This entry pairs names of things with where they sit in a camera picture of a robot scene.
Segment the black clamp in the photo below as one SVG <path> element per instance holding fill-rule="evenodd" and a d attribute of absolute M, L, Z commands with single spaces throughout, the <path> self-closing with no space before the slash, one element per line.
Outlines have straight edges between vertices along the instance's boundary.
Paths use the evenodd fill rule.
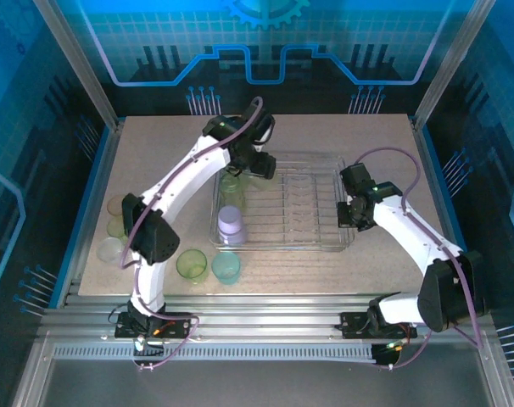
<path fill-rule="evenodd" d="M 256 109 L 257 105 L 252 103 L 240 116 L 216 116 L 203 129 L 203 135 L 212 136 L 217 141 L 225 140 L 246 124 Z M 231 156 L 228 168 L 234 172 L 249 171 L 253 176 L 272 179 L 276 159 L 257 148 L 269 142 L 275 124 L 274 117 L 261 109 L 243 134 L 224 147 L 228 148 Z"/>
<path fill-rule="evenodd" d="M 338 202 L 338 227 L 356 227 L 365 231 L 376 225 L 374 206 L 402 192 L 392 183 L 376 184 L 362 163 L 353 164 L 340 171 L 344 189 L 352 197 L 351 202 Z"/>

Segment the glass panel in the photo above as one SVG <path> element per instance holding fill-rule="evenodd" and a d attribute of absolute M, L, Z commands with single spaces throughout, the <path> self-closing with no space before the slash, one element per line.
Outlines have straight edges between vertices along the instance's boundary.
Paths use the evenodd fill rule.
<path fill-rule="evenodd" d="M 33 3 L 0 2 L 0 405 L 51 298 L 102 131 Z"/>
<path fill-rule="evenodd" d="M 59 4 L 120 115 L 412 114 L 472 0 Z"/>
<path fill-rule="evenodd" d="M 494 321 L 499 328 L 512 326 L 513 0 L 494 6 L 427 126 L 468 249 L 476 249 L 485 258 L 483 279 Z M 450 181 L 453 178 L 462 181 L 455 186 Z M 514 342 L 514 337 L 504 340 L 508 342 Z"/>

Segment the gear logo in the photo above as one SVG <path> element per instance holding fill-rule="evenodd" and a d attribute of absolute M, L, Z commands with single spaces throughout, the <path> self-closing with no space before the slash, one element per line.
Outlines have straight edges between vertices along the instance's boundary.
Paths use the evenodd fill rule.
<path fill-rule="evenodd" d="M 291 19 L 300 17 L 300 10 L 310 6 L 309 0 L 224 0 L 231 16 L 238 17 L 240 24 L 250 23 L 252 28 L 260 25 L 263 30 L 281 23 L 291 24 Z"/>

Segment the wire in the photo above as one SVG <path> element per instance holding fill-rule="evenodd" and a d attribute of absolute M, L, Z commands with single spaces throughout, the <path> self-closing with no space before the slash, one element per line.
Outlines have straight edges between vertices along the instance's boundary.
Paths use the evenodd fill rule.
<path fill-rule="evenodd" d="M 117 325 L 117 322 L 112 322 L 112 321 L 110 320 L 110 318 L 112 318 L 112 315 L 114 314 L 114 312 L 115 312 L 115 311 L 117 311 L 117 310 L 118 310 L 118 309 L 120 309 L 120 308 L 126 307 L 126 306 L 127 306 L 127 304 L 126 304 L 126 303 L 125 303 L 125 304 L 119 304 L 119 305 L 116 305 L 116 306 L 114 307 L 114 309 L 112 309 L 112 310 L 110 311 L 110 313 L 108 314 L 108 322 L 109 322 L 110 324 Z"/>
<path fill-rule="evenodd" d="M 142 256 L 139 257 L 137 260 L 133 260 L 130 263 L 124 264 L 127 254 L 129 252 L 129 249 L 131 248 L 132 242 L 137 234 L 138 229 L 144 222 L 144 219 L 152 209 L 152 207 L 161 199 L 161 196 L 163 192 L 165 192 L 166 188 L 170 185 L 170 183 L 181 174 L 182 171 L 184 171 L 190 164 L 196 162 L 199 158 L 201 158 L 203 155 L 209 153 L 210 151 L 220 148 L 221 146 L 224 146 L 234 140 L 235 138 L 241 136 L 255 121 L 257 116 L 259 115 L 260 111 L 263 109 L 263 98 L 258 96 L 254 98 L 251 101 L 252 104 L 257 103 L 257 107 L 255 108 L 255 111 L 253 114 L 249 117 L 248 121 L 242 125 L 237 131 L 232 133 L 229 137 L 227 137 L 224 140 L 221 140 L 204 150 L 194 154 L 190 159 L 187 159 L 186 161 L 182 162 L 177 168 L 175 168 L 172 173 L 167 177 L 163 185 L 160 187 L 160 189 L 155 193 L 154 197 L 150 200 L 144 211 L 140 214 L 137 221 L 135 222 L 134 226 L 132 227 L 131 233 L 129 234 L 129 237 L 127 239 L 127 243 L 125 247 L 123 248 L 123 252 L 121 253 L 121 259 L 120 259 L 120 268 L 126 269 L 127 267 L 130 267 L 131 265 L 135 265 L 135 275 L 134 275 L 134 282 L 133 282 L 133 289 L 135 293 L 135 297 L 137 298 L 138 303 L 149 313 L 149 315 L 154 316 L 156 318 L 160 318 L 161 320 L 165 321 L 182 321 L 182 320 L 195 320 L 195 323 L 193 324 L 193 327 L 187 334 L 187 336 L 180 342 L 180 344 L 170 353 L 166 358 L 161 360 L 160 362 L 157 362 L 155 364 L 149 364 L 149 365 L 139 365 L 136 361 L 133 360 L 133 362 L 138 365 L 141 369 L 147 369 L 147 370 L 153 370 L 157 367 L 160 367 L 164 365 L 166 362 L 168 362 L 170 359 L 172 359 L 176 354 L 180 351 L 180 349 L 189 341 L 189 338 L 196 332 L 198 324 L 200 322 L 200 319 L 196 315 L 184 315 L 184 316 L 174 316 L 174 315 L 163 315 L 158 314 L 157 312 L 152 311 L 146 303 L 144 303 L 142 299 L 142 295 L 140 293 L 140 287 L 138 286 L 138 277 L 140 275 L 140 269 L 142 267 Z"/>
<path fill-rule="evenodd" d="M 399 369 L 401 367 L 408 366 L 411 362 L 413 362 L 415 359 L 417 359 L 419 357 L 419 355 L 422 353 L 423 350 L 425 350 L 425 348 L 428 345 L 428 341 L 430 340 L 430 337 L 432 336 L 432 334 L 433 334 L 432 331 L 428 331 L 428 334 L 425 337 L 425 340 L 423 341 L 423 343 L 421 344 L 419 349 L 408 360 L 406 360 L 406 361 L 404 361 L 402 363 L 398 363 L 397 362 L 394 365 L 369 365 L 369 366 L 374 366 L 374 367 L 377 367 L 379 369 L 389 369 L 390 371 L 392 371 L 394 369 Z"/>
<path fill-rule="evenodd" d="M 455 267 L 455 271 L 457 272 L 457 275 L 459 276 L 459 281 L 461 282 L 462 291 L 464 292 L 465 300 L 467 302 L 467 308 L 468 308 L 468 314 L 470 315 L 470 321 L 472 323 L 473 330 L 475 332 L 476 340 L 469 338 L 469 336 L 466 335 L 460 328 L 455 326 L 455 330 L 458 331 L 463 337 L 470 339 L 470 343 L 473 344 L 476 348 L 481 349 L 483 347 L 483 343 L 481 340 L 481 331 L 478 324 L 478 316 L 476 315 L 476 309 L 474 306 L 474 303 L 472 301 L 472 295 L 470 294 L 470 287 L 468 286 L 468 280 L 466 275 L 464 274 L 464 271 L 462 270 L 461 265 L 459 264 L 459 260 L 456 259 L 456 257 L 451 253 L 451 251 L 443 245 L 443 243 L 440 241 L 439 238 L 437 238 L 434 233 L 432 233 L 426 226 L 424 226 L 408 209 L 406 204 L 406 199 L 408 197 L 408 194 L 413 190 L 413 188 L 417 185 L 421 178 L 421 166 L 419 165 L 419 162 L 414 157 L 413 154 L 409 153 L 408 151 L 404 150 L 403 148 L 397 148 L 397 147 L 380 147 L 380 148 L 373 148 L 372 150 L 367 151 L 366 153 L 363 153 L 356 161 L 355 163 L 358 164 L 360 161 L 365 158 L 366 156 L 376 153 L 378 151 L 397 151 L 399 153 L 402 153 L 406 157 L 408 157 L 413 164 L 416 167 L 416 178 L 414 181 L 405 189 L 404 194 L 402 195 L 402 199 L 400 201 L 400 204 L 402 206 L 402 211 L 404 212 L 404 215 L 412 222 L 414 223 L 421 231 L 423 231 L 436 245 L 438 248 L 441 248 L 444 253 L 449 257 L 451 260 L 451 263 Z"/>
<path fill-rule="evenodd" d="M 359 331 L 357 331 L 356 333 L 357 333 L 357 334 L 362 333 L 362 332 L 366 329 L 366 327 L 367 327 L 367 326 L 369 326 L 369 325 L 370 325 L 370 318 L 368 318 L 368 319 L 366 320 L 365 325 L 363 325 L 363 327 L 362 327 Z"/>
<path fill-rule="evenodd" d="M 407 339 L 407 342 L 406 342 L 406 346 L 410 344 L 410 327 L 406 327 L 404 326 L 404 324 L 398 324 L 398 326 L 400 326 L 400 329 L 402 329 L 402 331 L 404 331 L 404 333 L 406 334 L 406 339 Z"/>

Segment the metal frame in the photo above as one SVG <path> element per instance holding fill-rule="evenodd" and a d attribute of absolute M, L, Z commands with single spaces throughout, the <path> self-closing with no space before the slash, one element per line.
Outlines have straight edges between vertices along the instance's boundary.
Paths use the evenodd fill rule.
<path fill-rule="evenodd" d="M 104 123 L 111 131 L 115 131 L 119 124 L 118 116 L 59 6 L 55 0 L 51 2 L 48 0 L 33 0 L 33 2 L 61 47 L 64 56 L 69 60 L 70 66 L 84 86 L 87 95 L 92 100 Z"/>
<path fill-rule="evenodd" d="M 98 112 L 111 130 L 119 130 L 118 120 L 91 65 L 81 51 L 72 31 L 56 4 L 48 0 L 34 0 L 48 27 L 54 34 L 67 59 L 82 82 Z M 432 151 L 427 147 L 422 128 L 441 97 L 472 40 L 478 33 L 494 0 L 476 0 L 470 13 L 448 51 L 439 72 L 431 83 L 416 113 L 415 139 L 420 149 L 424 167 L 438 205 L 442 227 L 447 237 L 455 240 L 455 225 L 448 216 L 447 204 L 442 196 L 433 168 Z M 119 132 L 110 133 L 104 153 L 97 159 L 99 171 L 92 185 L 92 196 L 85 209 L 85 222 L 75 241 L 75 253 L 70 260 L 57 309 L 47 309 L 42 318 L 37 339 L 31 350 L 23 377 L 14 400 L 14 406 L 38 406 L 47 390 L 52 374 L 53 360 L 70 357 L 74 352 L 95 356 L 95 350 L 119 349 L 116 352 L 98 354 L 99 359 L 130 359 L 131 340 L 114 338 L 113 325 L 107 322 L 109 312 L 128 300 L 120 297 L 80 297 L 78 273 L 85 264 L 88 242 L 93 233 L 102 197 L 108 183 L 109 171 L 114 163 Z M 214 295 L 172 296 L 165 299 L 171 311 L 191 311 L 198 315 L 201 325 L 198 335 L 191 338 L 190 348 L 210 348 L 228 345 L 231 348 L 283 346 L 323 349 L 357 348 L 365 341 L 342 339 L 333 327 L 339 322 L 339 313 L 366 311 L 368 302 L 378 294 L 360 295 Z M 483 372 L 489 384 L 489 392 L 496 405 L 514 406 L 514 382 L 507 369 L 505 356 L 490 317 L 482 319 L 484 349 L 480 351 Z M 420 343 L 425 329 L 419 330 Z M 433 336 L 433 343 L 465 344 L 465 339 L 453 330 Z M 319 353 L 319 360 L 324 360 Z"/>
<path fill-rule="evenodd" d="M 433 112 L 439 99 L 449 85 L 451 78 L 457 71 L 462 60 L 466 57 L 468 49 L 472 45 L 474 38 L 479 33 L 479 29 L 487 19 L 489 12 L 494 6 L 495 0 L 475 0 L 472 8 L 468 12 L 464 22 L 457 32 L 455 39 L 451 43 L 444 60 L 440 65 L 436 76 L 429 85 L 421 104 L 416 111 L 416 130 L 421 130 L 427 123 L 428 118 Z"/>

